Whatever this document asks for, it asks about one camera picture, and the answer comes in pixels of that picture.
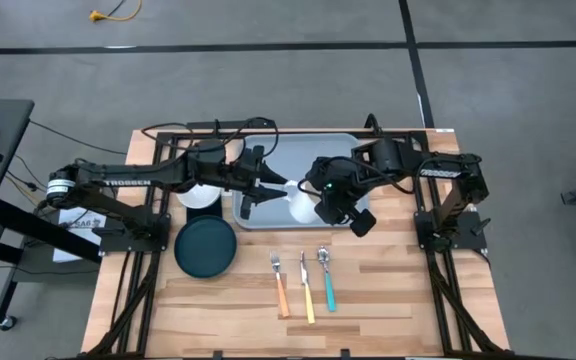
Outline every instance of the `teal handle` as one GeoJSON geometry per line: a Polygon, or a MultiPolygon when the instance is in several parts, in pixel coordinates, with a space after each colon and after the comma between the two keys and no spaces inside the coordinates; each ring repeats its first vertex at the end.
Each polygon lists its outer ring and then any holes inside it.
{"type": "Polygon", "coordinates": [[[330,273],[326,271],[326,297],[328,298],[328,311],[333,312],[337,310],[337,305],[335,304],[335,293],[332,291],[332,280],[330,279],[330,273]]]}

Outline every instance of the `gray floor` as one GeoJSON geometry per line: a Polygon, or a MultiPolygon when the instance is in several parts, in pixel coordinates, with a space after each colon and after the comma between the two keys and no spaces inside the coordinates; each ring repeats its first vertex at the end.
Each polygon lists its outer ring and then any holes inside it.
{"type": "MultiPolygon", "coordinates": [[[[576,1],[410,0],[420,41],[576,40],[576,1]]],[[[156,0],[128,23],[91,24],[114,1],[0,0],[0,47],[404,39],[395,1],[156,0]]],[[[134,1],[123,9],[130,12],[134,1]]],[[[436,50],[421,59],[437,127],[482,155],[480,206],[513,349],[576,358],[576,49],[436,50]]],[[[164,121],[263,115],[284,127],[388,127],[421,118],[408,54],[322,51],[0,56],[0,98],[30,98],[35,121],[125,149],[164,121]]],[[[29,128],[18,152],[44,177],[75,157],[121,162],[29,128]]],[[[13,172],[25,176],[20,164],[13,172]]],[[[0,196],[25,209],[4,183],[0,196]]],[[[7,234],[9,243],[19,238],[7,234]]],[[[5,270],[0,270],[0,289],[5,270]]],[[[0,359],[72,356],[94,284],[22,284],[0,359]]]]}

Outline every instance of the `caster wheel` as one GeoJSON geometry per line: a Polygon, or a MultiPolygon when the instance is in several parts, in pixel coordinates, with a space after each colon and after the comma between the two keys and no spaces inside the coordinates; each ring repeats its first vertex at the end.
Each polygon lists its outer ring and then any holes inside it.
{"type": "Polygon", "coordinates": [[[6,315],[6,318],[0,324],[0,330],[1,331],[8,331],[8,330],[12,329],[13,327],[15,327],[15,324],[17,324],[17,318],[14,316],[6,315]]]}

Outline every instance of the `gray tray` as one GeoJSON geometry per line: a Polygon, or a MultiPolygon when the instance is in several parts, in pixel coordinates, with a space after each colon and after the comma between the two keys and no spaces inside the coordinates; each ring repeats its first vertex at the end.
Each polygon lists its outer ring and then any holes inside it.
{"type": "MultiPolygon", "coordinates": [[[[246,147],[263,145],[264,152],[272,148],[274,135],[252,135],[246,137],[246,147]]],[[[350,150],[359,145],[359,140],[349,134],[295,134],[279,136],[277,149],[265,160],[268,166],[279,175],[289,180],[303,179],[312,162],[318,156],[350,156],[350,150]]],[[[265,187],[281,189],[281,185],[263,184],[265,187]]],[[[250,219],[244,220],[239,216],[239,207],[242,201],[240,192],[233,192],[232,210],[237,224],[245,229],[300,229],[300,228],[329,228],[330,225],[321,219],[310,224],[297,222],[288,210],[288,202],[275,199],[263,202],[252,207],[250,219]]],[[[369,209],[368,197],[365,196],[357,202],[359,211],[369,209]]]]}

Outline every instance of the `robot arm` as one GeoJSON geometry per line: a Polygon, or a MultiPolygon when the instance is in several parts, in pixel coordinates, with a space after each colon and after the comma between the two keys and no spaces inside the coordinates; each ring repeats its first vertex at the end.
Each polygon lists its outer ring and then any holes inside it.
{"type": "Polygon", "coordinates": [[[97,165],[77,161],[50,174],[46,200],[59,209],[83,207],[121,221],[132,232],[147,236],[160,215],[145,206],[132,207],[102,193],[105,187],[155,186],[177,193],[196,184],[237,190],[244,194],[240,214],[247,219],[252,204],[280,198],[285,192],[258,182],[284,184],[287,180],[268,168],[263,147],[244,149],[232,163],[218,141],[202,141],[180,157],[157,165],[97,165]]]}
{"type": "Polygon", "coordinates": [[[370,190],[389,184],[399,187],[396,183],[407,177],[452,179],[453,190],[433,210],[436,232],[448,236],[466,206],[488,196],[480,161],[473,154],[417,151],[409,143],[384,137],[354,148],[350,158],[317,158],[304,180],[319,191],[321,201],[315,211],[326,223],[351,221],[353,232],[363,236],[376,219],[368,210],[360,213],[355,205],[370,190]]]}

